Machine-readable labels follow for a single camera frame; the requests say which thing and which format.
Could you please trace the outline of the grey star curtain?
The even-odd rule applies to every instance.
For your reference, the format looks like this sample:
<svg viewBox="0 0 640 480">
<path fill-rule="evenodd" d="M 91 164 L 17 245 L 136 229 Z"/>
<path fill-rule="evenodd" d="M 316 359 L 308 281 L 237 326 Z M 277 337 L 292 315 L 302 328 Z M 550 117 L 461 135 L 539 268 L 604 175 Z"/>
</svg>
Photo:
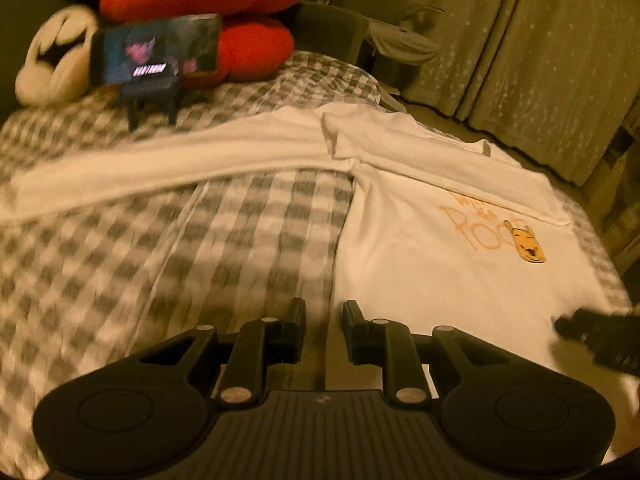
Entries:
<svg viewBox="0 0 640 480">
<path fill-rule="evenodd" d="M 583 184 L 639 91 L 639 0 L 413 0 L 439 8 L 405 99 Z"/>
</svg>

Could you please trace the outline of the white flower plush cushion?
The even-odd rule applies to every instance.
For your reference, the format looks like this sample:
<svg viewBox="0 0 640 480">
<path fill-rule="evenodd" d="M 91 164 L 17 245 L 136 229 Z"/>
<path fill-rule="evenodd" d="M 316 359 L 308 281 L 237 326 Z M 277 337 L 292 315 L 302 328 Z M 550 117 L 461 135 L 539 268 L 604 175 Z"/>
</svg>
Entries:
<svg viewBox="0 0 640 480">
<path fill-rule="evenodd" d="M 89 88 L 92 36 L 98 19 L 88 6 L 66 6 L 38 29 L 15 78 L 15 96 L 26 107 L 65 104 Z"/>
</svg>

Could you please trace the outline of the black phone stand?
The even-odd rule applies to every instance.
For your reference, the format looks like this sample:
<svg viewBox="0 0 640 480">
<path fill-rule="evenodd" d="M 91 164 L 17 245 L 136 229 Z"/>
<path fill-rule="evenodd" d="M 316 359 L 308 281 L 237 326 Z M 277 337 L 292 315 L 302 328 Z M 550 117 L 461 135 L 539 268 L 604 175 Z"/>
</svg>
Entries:
<svg viewBox="0 0 640 480">
<path fill-rule="evenodd" d="M 180 92 L 181 82 L 176 77 L 140 79 L 124 84 L 119 99 L 126 107 L 128 131 L 137 130 L 139 113 L 146 104 L 158 105 L 166 114 L 168 125 L 177 125 Z"/>
</svg>

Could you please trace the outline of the grey checkered bed quilt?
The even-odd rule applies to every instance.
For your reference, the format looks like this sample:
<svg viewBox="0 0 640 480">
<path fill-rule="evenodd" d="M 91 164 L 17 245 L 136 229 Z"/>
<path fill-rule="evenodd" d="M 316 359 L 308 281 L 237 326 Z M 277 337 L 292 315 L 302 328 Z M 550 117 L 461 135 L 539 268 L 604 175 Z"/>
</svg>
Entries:
<svg viewBox="0 0 640 480">
<path fill-rule="evenodd" d="M 283 107 L 380 107 L 374 79 L 297 52 L 269 82 L 189 93 L 178 124 L 160 113 L 129 132 L 114 93 L 19 110 L 1 130 L 1 191 L 14 174 L 68 155 L 194 133 Z M 354 184 L 329 169 L 216 177 L 6 223 L 1 219 L 1 469 L 47 471 L 32 414 L 51 390 L 200 325 L 221 333 L 307 306 L 302 360 L 274 388 L 369 389 L 381 373 L 348 362 L 332 289 Z"/>
</svg>

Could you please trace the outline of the white Pooh t-shirt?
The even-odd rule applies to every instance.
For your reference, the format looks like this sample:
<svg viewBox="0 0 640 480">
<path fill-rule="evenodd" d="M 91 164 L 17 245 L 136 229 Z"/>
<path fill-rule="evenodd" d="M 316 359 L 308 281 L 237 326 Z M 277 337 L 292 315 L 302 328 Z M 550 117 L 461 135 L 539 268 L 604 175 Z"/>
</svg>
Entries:
<svg viewBox="0 0 640 480">
<path fill-rule="evenodd" d="M 553 333 L 580 307 L 628 298 L 582 211 L 488 142 L 464 143 L 367 105 L 283 107 L 194 133 L 93 150 L 14 174 L 1 219 L 285 169 L 348 174 L 332 300 L 418 332 L 453 325 L 586 382 L 612 404 L 610 455 L 639 444 L 639 384 Z"/>
</svg>

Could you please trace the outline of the wooden shelf unit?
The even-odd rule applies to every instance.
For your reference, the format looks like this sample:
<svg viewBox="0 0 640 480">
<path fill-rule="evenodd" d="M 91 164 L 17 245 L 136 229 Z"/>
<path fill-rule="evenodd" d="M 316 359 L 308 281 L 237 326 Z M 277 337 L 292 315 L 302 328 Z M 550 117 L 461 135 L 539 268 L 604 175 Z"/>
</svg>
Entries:
<svg viewBox="0 0 640 480">
<path fill-rule="evenodd" d="M 582 190 L 587 214 L 623 275 L 639 259 L 639 98 Z"/>
</svg>

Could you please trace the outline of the smartphone playing video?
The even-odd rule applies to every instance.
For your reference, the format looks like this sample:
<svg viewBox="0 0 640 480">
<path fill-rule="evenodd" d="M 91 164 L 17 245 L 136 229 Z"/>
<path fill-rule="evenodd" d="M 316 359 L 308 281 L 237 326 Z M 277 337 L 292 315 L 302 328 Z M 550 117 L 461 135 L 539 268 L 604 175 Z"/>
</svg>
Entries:
<svg viewBox="0 0 640 480">
<path fill-rule="evenodd" d="M 217 14 L 101 28 L 92 37 L 90 84 L 216 73 L 221 29 Z"/>
</svg>

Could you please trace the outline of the red knitted cushion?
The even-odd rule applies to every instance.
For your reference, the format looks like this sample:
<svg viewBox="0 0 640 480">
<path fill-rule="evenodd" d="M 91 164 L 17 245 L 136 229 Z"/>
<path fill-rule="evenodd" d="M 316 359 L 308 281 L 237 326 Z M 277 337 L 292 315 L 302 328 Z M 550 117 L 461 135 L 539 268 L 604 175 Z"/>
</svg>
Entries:
<svg viewBox="0 0 640 480">
<path fill-rule="evenodd" d="M 185 15 L 217 14 L 222 29 L 218 42 L 218 70 L 213 74 L 181 77 L 191 88 L 225 81 L 266 79 L 292 55 L 292 32 L 274 17 L 302 0 L 100 0 L 100 12 L 119 26 Z"/>
</svg>

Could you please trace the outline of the grey garment on chair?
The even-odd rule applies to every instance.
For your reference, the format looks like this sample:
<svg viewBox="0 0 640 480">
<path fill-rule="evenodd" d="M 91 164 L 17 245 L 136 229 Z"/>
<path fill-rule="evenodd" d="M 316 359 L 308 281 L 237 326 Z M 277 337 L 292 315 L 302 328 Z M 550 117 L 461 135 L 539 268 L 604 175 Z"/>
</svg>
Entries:
<svg viewBox="0 0 640 480">
<path fill-rule="evenodd" d="M 409 66 L 431 61 L 439 51 L 439 45 L 430 38 L 377 20 L 369 21 L 366 40 L 379 54 Z"/>
</svg>

